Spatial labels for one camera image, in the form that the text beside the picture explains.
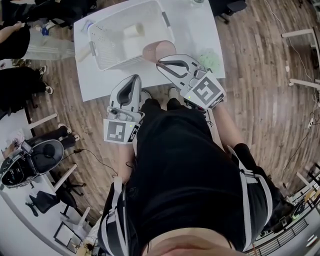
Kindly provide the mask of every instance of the wooden floor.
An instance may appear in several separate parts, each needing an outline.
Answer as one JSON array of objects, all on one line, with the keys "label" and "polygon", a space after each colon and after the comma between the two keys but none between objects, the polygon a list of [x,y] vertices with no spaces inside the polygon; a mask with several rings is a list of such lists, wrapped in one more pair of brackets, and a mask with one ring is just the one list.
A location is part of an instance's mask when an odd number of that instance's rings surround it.
[{"label": "wooden floor", "polygon": [[[295,0],[268,0],[273,11],[289,31],[309,29],[317,25],[316,15],[307,1],[299,9]],[[114,4],[99,2],[103,8]],[[227,108],[241,129],[256,162],[271,175],[276,185],[289,183],[290,192],[301,186],[296,172],[303,172],[306,165],[320,157],[320,125],[313,126],[298,154],[287,169],[284,168],[301,140],[307,135],[310,113],[313,111],[313,89],[295,85],[289,87],[289,78],[308,81],[298,54],[281,38],[285,32],[276,21],[264,0],[247,1],[246,10],[230,18],[225,25],[216,20],[220,37],[226,79],[221,84],[227,91]],[[55,37],[72,40],[72,31],[53,28]],[[314,72],[307,36],[292,39],[305,64],[307,73],[320,79]],[[54,88],[53,95],[39,95],[35,101],[38,109],[30,109],[34,121],[57,112],[58,119],[37,128],[38,135],[65,123],[81,136],[76,148],[91,150],[107,165],[115,166],[117,155],[114,145],[103,141],[103,118],[109,97],[83,102],[74,59],[45,62],[34,61],[33,67],[48,65],[44,80]],[[153,96],[165,103],[166,88],[151,88]],[[90,206],[90,217],[96,221],[104,207],[112,182],[113,172],[101,165],[94,156],[84,151],[63,161],[57,170],[65,171],[77,163],[72,179],[86,183],[83,197],[75,198],[84,211]]]}]

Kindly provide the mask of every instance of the black t-shirt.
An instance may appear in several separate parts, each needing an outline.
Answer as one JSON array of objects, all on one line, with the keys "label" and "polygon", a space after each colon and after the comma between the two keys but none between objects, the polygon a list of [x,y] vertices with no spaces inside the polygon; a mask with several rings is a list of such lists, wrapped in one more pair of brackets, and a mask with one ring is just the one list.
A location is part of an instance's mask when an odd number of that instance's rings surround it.
[{"label": "black t-shirt", "polygon": [[0,60],[21,59],[25,56],[30,42],[30,28],[25,25],[19,31],[13,32],[7,40],[0,43]]},{"label": "black t-shirt", "polygon": [[[142,134],[137,135],[136,168],[126,186],[127,215],[135,227],[139,250],[172,230],[206,228],[242,251],[240,170],[213,142],[203,114],[195,109],[172,110],[142,126]],[[234,150],[248,169],[258,169],[245,144]],[[260,184],[248,186],[248,191],[254,205],[250,211],[254,240],[265,225],[267,203]]]}]

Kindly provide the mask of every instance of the green object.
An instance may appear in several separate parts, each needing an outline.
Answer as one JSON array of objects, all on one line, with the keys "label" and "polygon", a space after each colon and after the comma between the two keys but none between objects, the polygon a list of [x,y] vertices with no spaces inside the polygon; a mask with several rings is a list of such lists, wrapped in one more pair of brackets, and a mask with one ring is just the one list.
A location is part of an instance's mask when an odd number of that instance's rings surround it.
[{"label": "green object", "polygon": [[206,50],[200,55],[198,61],[206,69],[211,69],[214,74],[218,73],[221,69],[220,57],[213,50]]}]

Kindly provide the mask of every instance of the hand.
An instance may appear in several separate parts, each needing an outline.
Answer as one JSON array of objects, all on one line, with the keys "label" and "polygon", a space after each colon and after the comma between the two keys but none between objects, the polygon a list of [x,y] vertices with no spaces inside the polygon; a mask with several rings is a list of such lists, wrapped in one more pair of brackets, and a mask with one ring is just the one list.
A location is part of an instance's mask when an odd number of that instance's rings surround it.
[{"label": "hand", "polygon": [[23,27],[24,23],[22,24],[21,21],[18,21],[15,25],[13,25],[15,31],[19,31]]}]

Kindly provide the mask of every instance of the table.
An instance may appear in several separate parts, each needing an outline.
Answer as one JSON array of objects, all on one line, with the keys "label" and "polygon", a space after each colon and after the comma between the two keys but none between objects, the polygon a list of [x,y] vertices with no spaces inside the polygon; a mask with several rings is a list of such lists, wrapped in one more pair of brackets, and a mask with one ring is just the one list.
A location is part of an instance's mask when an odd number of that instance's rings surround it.
[{"label": "table", "polygon": [[[175,37],[177,54],[188,54],[197,58],[205,49],[213,49],[220,58],[220,69],[215,71],[217,78],[225,78],[225,68],[215,19],[208,0],[201,7],[192,7],[189,0],[158,0],[165,9]],[[74,24],[75,52],[79,53],[89,42],[89,37],[82,31],[86,22],[97,22],[122,9],[146,2],[129,0],[99,10]],[[77,62],[77,73],[83,101],[89,101],[111,94],[112,89],[123,79],[138,74],[142,87],[171,84],[156,68],[155,64],[141,61],[126,70],[105,70],[97,68],[95,59],[90,55],[82,62]]]},{"label": "table", "polygon": [[[288,33],[283,33],[281,36],[283,38],[290,38],[290,37],[296,37],[296,36],[302,36],[302,35],[308,35],[311,34],[313,37],[314,42],[310,45],[311,48],[316,49],[318,61],[320,62],[320,51],[319,51],[319,40],[320,40],[320,32],[316,27],[310,28],[310,29],[303,29],[303,30],[298,30],[298,31],[292,31]],[[298,79],[289,79],[290,86],[293,86],[294,84],[298,85],[304,85],[308,87],[312,87],[320,91],[320,80],[315,79],[315,82],[309,82],[309,81],[303,81],[303,80],[298,80]]]}]

